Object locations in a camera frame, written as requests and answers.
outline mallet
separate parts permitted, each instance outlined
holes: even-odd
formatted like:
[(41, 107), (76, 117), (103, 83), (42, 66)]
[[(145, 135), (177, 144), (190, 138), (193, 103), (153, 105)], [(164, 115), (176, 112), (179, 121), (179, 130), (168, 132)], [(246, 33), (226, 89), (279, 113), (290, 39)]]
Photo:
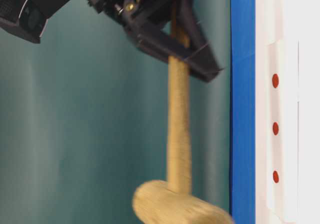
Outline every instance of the mallet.
[[(172, 11), (171, 33), (189, 47), (190, 41)], [(169, 58), (169, 115), (167, 182), (141, 185), (134, 194), (133, 208), (145, 224), (233, 223), (224, 210), (191, 196), (191, 147), (189, 134), (189, 68)]]

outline teal backdrop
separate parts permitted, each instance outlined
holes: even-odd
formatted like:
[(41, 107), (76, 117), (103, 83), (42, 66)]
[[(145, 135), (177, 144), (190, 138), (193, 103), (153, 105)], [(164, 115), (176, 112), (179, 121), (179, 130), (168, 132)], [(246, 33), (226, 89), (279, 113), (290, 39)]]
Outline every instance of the teal backdrop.
[[(193, 194), (229, 210), (230, 0), (195, 0), (224, 70), (191, 78)], [(165, 179), (167, 65), (72, 0), (40, 45), (0, 31), (0, 223), (140, 223), (134, 190)]]

